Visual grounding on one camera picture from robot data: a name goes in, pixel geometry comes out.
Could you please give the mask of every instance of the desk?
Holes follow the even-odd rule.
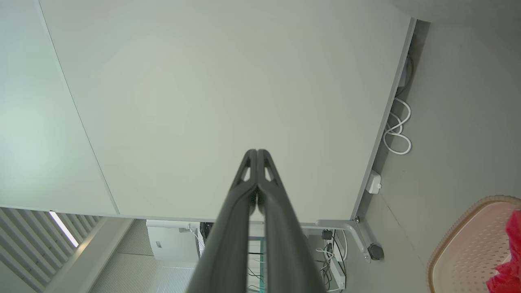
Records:
[[[116,215],[212,221],[263,148],[300,222],[353,218],[411,17],[380,0],[41,6]]]

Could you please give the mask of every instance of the red cloth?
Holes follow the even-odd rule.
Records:
[[[514,211],[506,223],[512,259],[495,269],[499,272],[487,281],[491,293],[521,293],[521,211]]]

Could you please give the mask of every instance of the floor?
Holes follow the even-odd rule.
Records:
[[[404,134],[413,148],[395,155],[380,146],[373,169],[382,189],[360,209],[385,259],[367,264],[350,237],[344,292],[428,292],[427,262],[452,224],[483,197],[521,197],[520,36],[418,25],[415,73],[401,97],[412,108]]]

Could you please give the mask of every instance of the pink laundry basket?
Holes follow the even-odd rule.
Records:
[[[521,199],[486,197],[445,234],[427,264],[431,293],[488,292],[485,282],[497,265],[510,260],[506,222]]]

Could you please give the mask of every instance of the ceiling light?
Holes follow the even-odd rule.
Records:
[[[74,239],[74,236],[70,233],[69,229],[67,229],[67,227],[65,227],[64,222],[61,221],[60,217],[58,217],[56,212],[49,212],[49,213],[51,214],[51,217],[53,217],[54,221],[58,224],[60,229],[65,233],[67,238],[69,238],[72,245],[74,245],[74,247],[78,247],[78,242],[76,241],[76,239]]]

